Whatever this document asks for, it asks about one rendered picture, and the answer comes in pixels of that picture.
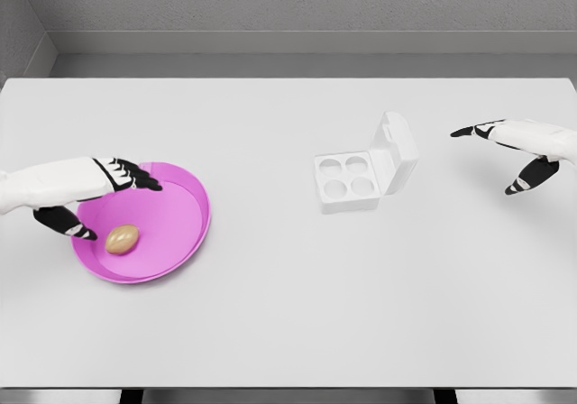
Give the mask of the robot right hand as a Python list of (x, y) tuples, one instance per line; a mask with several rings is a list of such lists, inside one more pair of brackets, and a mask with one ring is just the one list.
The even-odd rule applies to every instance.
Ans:
[(507, 196), (540, 186), (560, 169), (560, 161), (569, 161), (577, 168), (577, 130), (554, 124), (502, 119), (466, 126), (450, 133), (450, 136), (476, 136), (536, 156), (506, 187)]

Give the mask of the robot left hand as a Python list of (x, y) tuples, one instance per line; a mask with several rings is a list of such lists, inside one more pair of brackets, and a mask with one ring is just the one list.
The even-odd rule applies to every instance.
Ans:
[(37, 222), (78, 239), (95, 241), (97, 234), (67, 209), (127, 189), (159, 192), (162, 186), (139, 165), (121, 158), (80, 157), (54, 161), (11, 174), (20, 188), (20, 207), (29, 207)]

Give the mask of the white egg box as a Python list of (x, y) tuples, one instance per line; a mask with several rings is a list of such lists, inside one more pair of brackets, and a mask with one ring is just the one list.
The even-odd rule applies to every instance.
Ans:
[(417, 165), (417, 144), (405, 117), (386, 112), (366, 151), (317, 155), (316, 193), (325, 215), (373, 210), (402, 190)]

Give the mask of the pink round plate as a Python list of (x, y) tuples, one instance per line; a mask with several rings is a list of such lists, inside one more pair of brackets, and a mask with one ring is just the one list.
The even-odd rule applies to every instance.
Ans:
[[(73, 238), (72, 247), (80, 263), (100, 279), (139, 283), (162, 277), (185, 263), (208, 231), (210, 201), (195, 175), (166, 162), (141, 167), (159, 181), (161, 191), (130, 188), (78, 206), (78, 218), (98, 239)], [(139, 238), (131, 251), (114, 255), (105, 249), (105, 240), (119, 225), (135, 225)]]

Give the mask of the brown egg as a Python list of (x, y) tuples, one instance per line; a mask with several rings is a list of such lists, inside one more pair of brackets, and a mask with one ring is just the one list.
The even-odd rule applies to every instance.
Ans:
[(139, 237), (140, 231), (136, 225), (119, 225), (106, 237), (105, 250), (113, 255), (126, 254), (136, 245)]

